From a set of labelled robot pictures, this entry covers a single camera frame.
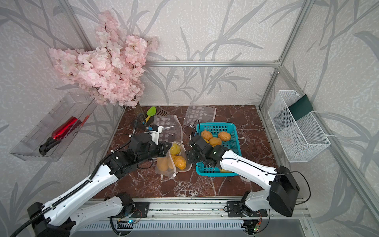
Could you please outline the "clear dotted zipper bag front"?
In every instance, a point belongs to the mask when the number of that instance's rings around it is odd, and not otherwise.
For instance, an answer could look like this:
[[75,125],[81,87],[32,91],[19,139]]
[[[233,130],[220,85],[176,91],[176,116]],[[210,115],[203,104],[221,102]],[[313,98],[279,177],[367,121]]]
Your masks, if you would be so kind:
[[186,150],[182,143],[173,142],[164,157],[158,157],[155,167],[156,174],[175,177],[178,173],[187,172],[192,164],[186,157]]

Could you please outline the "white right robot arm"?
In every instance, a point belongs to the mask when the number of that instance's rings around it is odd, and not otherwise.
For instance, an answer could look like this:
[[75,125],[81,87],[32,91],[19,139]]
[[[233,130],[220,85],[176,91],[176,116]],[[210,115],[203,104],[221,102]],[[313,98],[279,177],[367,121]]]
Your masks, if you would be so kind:
[[284,166],[268,167],[243,158],[222,145],[212,146],[200,135],[191,138],[187,158],[204,167],[224,169],[240,175],[262,188],[258,192],[247,191],[238,204],[237,215],[257,216],[263,210],[273,209],[285,217],[292,217],[299,204],[300,186],[293,172]]

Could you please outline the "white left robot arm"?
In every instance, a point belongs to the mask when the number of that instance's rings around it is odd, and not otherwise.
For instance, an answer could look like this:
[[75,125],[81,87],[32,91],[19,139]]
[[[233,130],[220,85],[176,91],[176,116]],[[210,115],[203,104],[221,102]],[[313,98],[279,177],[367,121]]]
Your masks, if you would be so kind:
[[102,158],[94,171],[64,192],[46,202],[36,202],[28,208],[30,219],[16,229],[18,236],[28,226],[37,237],[69,237],[75,231],[102,218],[122,217],[133,211],[133,201],[127,194],[117,195],[102,203],[81,209],[81,206],[107,186],[139,169],[140,164],[165,157],[169,142],[160,142],[160,125],[151,125],[143,133],[132,133],[130,140]]

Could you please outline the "orange brown potato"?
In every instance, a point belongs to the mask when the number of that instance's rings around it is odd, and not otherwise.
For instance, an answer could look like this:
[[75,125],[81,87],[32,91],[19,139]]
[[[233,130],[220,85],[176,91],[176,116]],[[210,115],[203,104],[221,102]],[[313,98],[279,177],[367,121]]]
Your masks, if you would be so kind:
[[172,157],[170,157],[170,156],[167,157],[167,164],[168,164],[169,169],[174,169],[175,164],[174,164]]

